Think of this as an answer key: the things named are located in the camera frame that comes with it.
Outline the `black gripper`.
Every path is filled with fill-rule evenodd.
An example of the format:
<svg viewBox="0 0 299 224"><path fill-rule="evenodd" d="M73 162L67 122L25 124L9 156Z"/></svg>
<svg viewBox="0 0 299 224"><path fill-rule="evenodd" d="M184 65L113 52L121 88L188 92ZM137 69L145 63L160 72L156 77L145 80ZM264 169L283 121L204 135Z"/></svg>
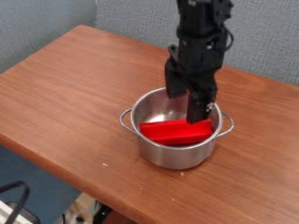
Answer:
<svg viewBox="0 0 299 224"><path fill-rule="evenodd" d="M227 48L227 33L188 35L176 32L179 45L168 48L170 57L164 64L164 81L170 98L188 95L187 123L208 118L216 101L218 86L215 73L222 68Z"/></svg>

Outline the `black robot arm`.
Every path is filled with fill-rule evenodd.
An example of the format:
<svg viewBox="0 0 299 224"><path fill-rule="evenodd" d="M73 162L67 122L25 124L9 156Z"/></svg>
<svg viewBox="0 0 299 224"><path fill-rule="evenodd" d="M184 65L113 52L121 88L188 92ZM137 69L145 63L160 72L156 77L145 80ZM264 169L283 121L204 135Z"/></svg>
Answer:
<svg viewBox="0 0 299 224"><path fill-rule="evenodd" d="M176 0L180 22L178 45L168 47L164 81L171 98L186 96L187 122L208 118L212 111L224 53L234 43L226 21L231 18L231 0Z"/></svg>

